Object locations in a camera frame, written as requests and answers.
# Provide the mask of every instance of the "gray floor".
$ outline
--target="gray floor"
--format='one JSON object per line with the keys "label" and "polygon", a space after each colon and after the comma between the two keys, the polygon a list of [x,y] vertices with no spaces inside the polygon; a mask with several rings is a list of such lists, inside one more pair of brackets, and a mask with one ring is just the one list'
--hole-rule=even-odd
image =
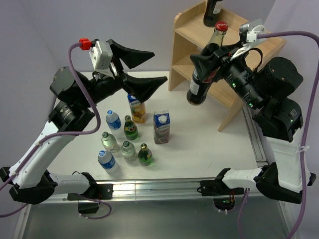
{"label": "gray floor", "polygon": [[[24,239],[238,239],[237,214],[218,214],[211,198],[113,202],[103,220],[79,218],[76,204],[32,206]],[[246,239],[286,235],[279,203],[250,197],[242,228]]]}

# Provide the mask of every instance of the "red connector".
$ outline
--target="red connector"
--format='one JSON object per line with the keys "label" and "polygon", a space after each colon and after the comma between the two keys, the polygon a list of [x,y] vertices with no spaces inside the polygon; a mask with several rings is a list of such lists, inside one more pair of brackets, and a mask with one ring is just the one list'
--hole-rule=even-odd
{"label": "red connector", "polygon": [[92,42],[88,38],[80,38],[79,42],[82,43],[82,46],[80,48],[85,51],[85,50],[90,50],[92,46]]}

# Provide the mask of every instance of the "shelf board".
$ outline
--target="shelf board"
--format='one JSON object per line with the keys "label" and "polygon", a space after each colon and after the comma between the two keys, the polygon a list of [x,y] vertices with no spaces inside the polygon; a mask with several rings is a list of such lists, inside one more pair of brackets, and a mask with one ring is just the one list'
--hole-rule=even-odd
{"label": "shelf board", "polygon": [[[195,51],[192,54],[199,54],[199,51]],[[172,68],[180,73],[187,80],[191,80],[194,65],[189,58],[189,55],[182,58],[176,64],[172,65]],[[231,108],[235,100],[238,100],[236,93],[224,80],[220,80],[217,83],[213,83],[208,93],[214,96],[218,101],[224,104],[227,108]]]}
{"label": "shelf board", "polygon": [[[175,29],[175,32],[188,41],[192,42],[199,48],[204,48],[207,42],[210,40],[214,28],[206,27],[203,24],[204,13],[200,13],[189,21],[185,22],[182,26]],[[227,10],[222,10],[220,16],[221,20],[226,21],[229,24],[228,31],[224,38],[224,45],[231,45],[239,41],[239,26],[247,20],[237,16]],[[282,38],[271,38],[258,46],[264,54],[264,61],[269,61],[267,55],[274,56],[272,52],[276,52],[278,48],[282,48],[286,41]],[[260,55],[256,51],[251,51],[246,58],[248,67],[251,69],[255,68],[260,61]]]}

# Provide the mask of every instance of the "wooden shelf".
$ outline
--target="wooden shelf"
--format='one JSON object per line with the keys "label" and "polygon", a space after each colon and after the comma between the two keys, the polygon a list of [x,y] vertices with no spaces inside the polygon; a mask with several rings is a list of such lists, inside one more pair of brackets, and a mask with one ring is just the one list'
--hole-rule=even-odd
{"label": "wooden shelf", "polygon": [[[198,48],[203,49],[213,34],[214,29],[203,24],[206,5],[206,1],[196,4],[185,12],[179,13],[174,20],[172,62],[168,87],[170,91],[185,79],[191,79],[194,66],[189,56],[190,54],[199,54]],[[226,9],[222,9],[219,20],[227,22],[229,26],[223,45],[238,42],[239,28],[248,20]],[[263,62],[259,69],[276,56],[285,44],[284,39],[276,37],[269,38],[258,45],[257,47],[263,52]],[[259,62],[260,55],[256,51],[251,51],[246,57],[247,66],[251,69],[257,67]],[[213,83],[208,93],[230,109],[229,115],[218,129],[222,131],[241,111],[244,103],[224,80]]]}

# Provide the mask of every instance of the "purple juice carton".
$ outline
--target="purple juice carton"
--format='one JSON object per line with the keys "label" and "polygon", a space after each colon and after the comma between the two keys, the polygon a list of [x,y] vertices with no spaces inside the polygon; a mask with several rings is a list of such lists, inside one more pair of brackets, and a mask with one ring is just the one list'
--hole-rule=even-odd
{"label": "purple juice carton", "polygon": [[154,141],[155,144],[169,141],[170,118],[168,110],[154,111]]}

